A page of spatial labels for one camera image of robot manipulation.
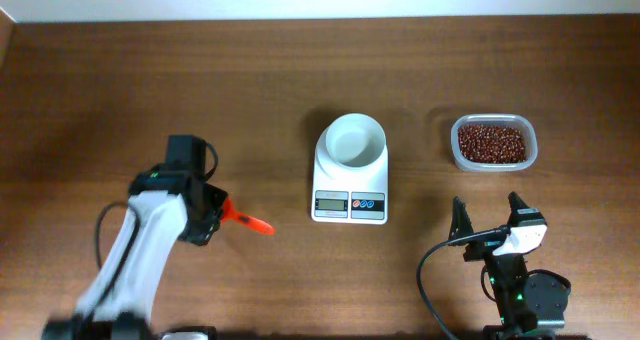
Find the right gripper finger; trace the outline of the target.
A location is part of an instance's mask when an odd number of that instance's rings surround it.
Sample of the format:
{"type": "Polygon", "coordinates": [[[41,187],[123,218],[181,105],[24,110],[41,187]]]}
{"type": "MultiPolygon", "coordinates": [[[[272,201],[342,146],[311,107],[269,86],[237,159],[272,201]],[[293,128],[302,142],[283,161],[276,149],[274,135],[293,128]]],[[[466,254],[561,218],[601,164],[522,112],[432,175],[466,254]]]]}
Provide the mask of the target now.
{"type": "Polygon", "coordinates": [[[527,216],[527,213],[521,213],[521,210],[526,211],[529,206],[520,198],[520,196],[515,191],[511,192],[508,195],[508,201],[510,206],[508,225],[518,226],[522,221],[525,220],[527,216]]]}
{"type": "Polygon", "coordinates": [[[455,244],[468,244],[473,234],[474,230],[466,211],[466,204],[459,197],[454,197],[448,240],[453,241],[455,244]]]}

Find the orange plastic measuring scoop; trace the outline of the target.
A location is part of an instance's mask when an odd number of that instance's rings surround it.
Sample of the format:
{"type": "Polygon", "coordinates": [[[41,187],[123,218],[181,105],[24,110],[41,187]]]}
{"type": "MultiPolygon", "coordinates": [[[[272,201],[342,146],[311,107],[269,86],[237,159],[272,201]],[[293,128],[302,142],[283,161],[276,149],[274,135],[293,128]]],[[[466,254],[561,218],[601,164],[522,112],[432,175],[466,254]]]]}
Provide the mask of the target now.
{"type": "Polygon", "coordinates": [[[222,206],[222,217],[220,222],[225,223],[229,221],[237,222],[252,231],[263,235],[273,236],[276,233],[275,228],[269,223],[251,215],[239,212],[235,208],[231,198],[227,197],[222,206]]]}

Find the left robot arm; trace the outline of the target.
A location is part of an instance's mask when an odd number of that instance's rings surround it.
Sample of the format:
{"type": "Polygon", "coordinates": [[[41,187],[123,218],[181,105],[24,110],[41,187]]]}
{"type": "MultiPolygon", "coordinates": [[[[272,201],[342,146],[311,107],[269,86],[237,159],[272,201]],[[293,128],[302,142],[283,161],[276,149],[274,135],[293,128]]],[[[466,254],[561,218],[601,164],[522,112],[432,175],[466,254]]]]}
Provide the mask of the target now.
{"type": "Polygon", "coordinates": [[[163,162],[131,182],[121,230],[90,287],[68,319],[51,319],[45,339],[152,339],[151,314],[176,242],[208,244],[224,215],[225,191],[209,184],[214,146],[172,135],[163,162]]]}

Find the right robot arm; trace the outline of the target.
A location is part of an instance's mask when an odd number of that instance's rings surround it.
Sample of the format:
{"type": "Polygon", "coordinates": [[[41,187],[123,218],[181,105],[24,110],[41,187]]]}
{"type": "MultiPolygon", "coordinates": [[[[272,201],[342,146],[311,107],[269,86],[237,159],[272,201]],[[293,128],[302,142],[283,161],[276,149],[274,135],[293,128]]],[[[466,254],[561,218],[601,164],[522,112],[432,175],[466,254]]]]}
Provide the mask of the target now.
{"type": "Polygon", "coordinates": [[[501,319],[499,325],[484,327],[485,339],[554,339],[565,326],[571,283],[555,272],[526,267],[525,256],[540,247],[548,224],[517,193],[510,193],[508,201],[506,224],[476,232],[465,203],[455,198],[449,240],[465,248],[466,262],[484,263],[481,286],[493,294],[501,319]]]}

